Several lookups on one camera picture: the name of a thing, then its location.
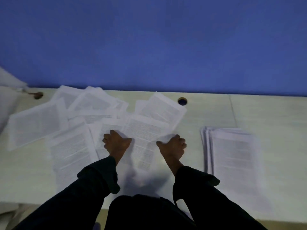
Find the wooden desk surface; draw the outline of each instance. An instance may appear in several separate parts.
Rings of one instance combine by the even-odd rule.
[[[55,89],[33,88],[44,92],[40,100],[23,94],[16,112],[49,101]],[[129,102],[133,112],[135,101],[148,100],[153,92],[107,91]],[[227,95],[205,93],[164,92],[177,101],[188,100],[187,113],[175,130],[188,145],[182,163],[198,170],[204,169],[204,155],[199,129],[202,126],[240,127],[254,133],[261,141],[267,196],[274,214],[247,210],[262,220],[307,222],[307,98]],[[44,140],[22,148],[6,150],[7,129],[0,135],[0,201],[42,204],[56,194],[52,162],[47,157]],[[161,162],[162,170],[166,165]],[[172,199],[174,177],[169,176],[159,193]],[[108,208],[114,196],[105,198]]]

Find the dark clothing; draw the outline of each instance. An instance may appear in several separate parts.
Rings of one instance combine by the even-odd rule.
[[[183,166],[175,177],[173,198],[175,203],[184,200],[194,221],[162,197],[119,196],[110,205],[105,229],[265,229],[214,187],[219,182],[213,175]],[[77,181],[16,229],[92,230],[104,198],[119,190],[115,160],[107,157],[86,166]]]

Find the sleeve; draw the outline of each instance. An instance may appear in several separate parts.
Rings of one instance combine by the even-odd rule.
[[[25,218],[15,229],[93,229],[104,198],[118,193],[115,159],[86,166],[78,179]]]
[[[214,187],[219,183],[213,175],[183,166],[175,177],[174,203],[184,200],[199,229],[225,225],[235,229],[266,229]]]

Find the person's left hand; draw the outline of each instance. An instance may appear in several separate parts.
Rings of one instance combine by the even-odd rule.
[[[122,138],[116,131],[111,130],[110,134],[104,134],[102,142],[105,143],[104,148],[114,157],[116,165],[129,147],[132,139]]]

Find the rolled-up sleeve cuff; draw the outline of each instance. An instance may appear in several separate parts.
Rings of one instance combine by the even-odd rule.
[[[183,166],[177,171],[175,176],[175,183],[173,186],[174,203],[179,199],[183,199],[186,195],[198,189],[200,186],[216,186],[219,183],[220,180],[211,174],[201,172],[188,166]]]
[[[108,156],[86,166],[78,173],[78,178],[89,169],[94,169],[102,176],[111,193],[117,194],[120,191],[120,187],[117,184],[116,162],[112,156]]]

